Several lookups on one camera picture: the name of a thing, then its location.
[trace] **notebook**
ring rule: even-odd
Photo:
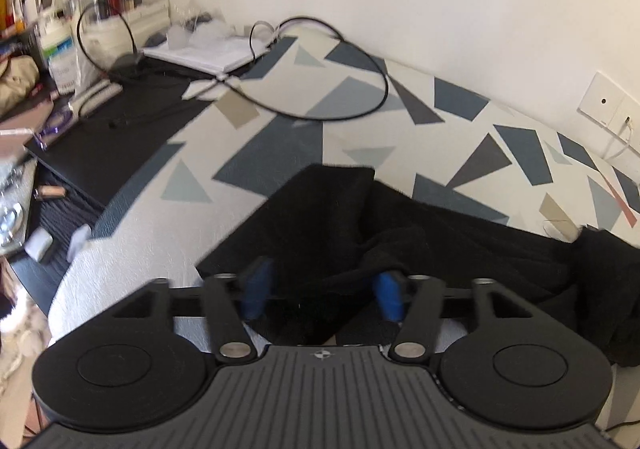
[[[252,40],[256,57],[266,52],[265,45],[258,39]],[[187,46],[169,50],[165,42],[160,46],[143,48],[147,57],[153,57],[179,64],[209,74],[227,73],[239,68],[254,59],[249,48],[248,38],[222,39],[207,49]]]

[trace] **beige pouch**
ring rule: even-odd
[[[10,57],[0,63],[0,116],[33,90],[39,76],[36,62],[28,55]]]

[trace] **wall socket plate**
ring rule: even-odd
[[[601,126],[609,128],[613,116],[625,97],[628,97],[625,90],[602,72],[596,72],[578,110],[590,116]]]

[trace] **white cable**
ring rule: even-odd
[[[625,126],[629,128],[629,136],[626,138],[625,145],[622,146],[622,148],[617,153],[614,153],[611,156],[607,156],[607,158],[605,158],[604,160],[606,160],[606,161],[612,160],[612,159],[616,158],[617,156],[622,155],[624,152],[626,152],[626,150],[628,150],[629,145],[631,144],[631,137],[634,136],[634,127],[633,127],[633,125],[631,123],[631,118],[629,118],[629,117],[626,118]]]

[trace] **beige geometric shape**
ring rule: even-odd
[[[231,122],[236,130],[260,116],[253,103],[250,103],[232,90],[229,90],[222,99],[215,103],[215,107]]]
[[[574,221],[562,210],[556,201],[547,193],[540,206],[540,214],[553,225],[567,241],[575,241],[580,234],[580,229]]]

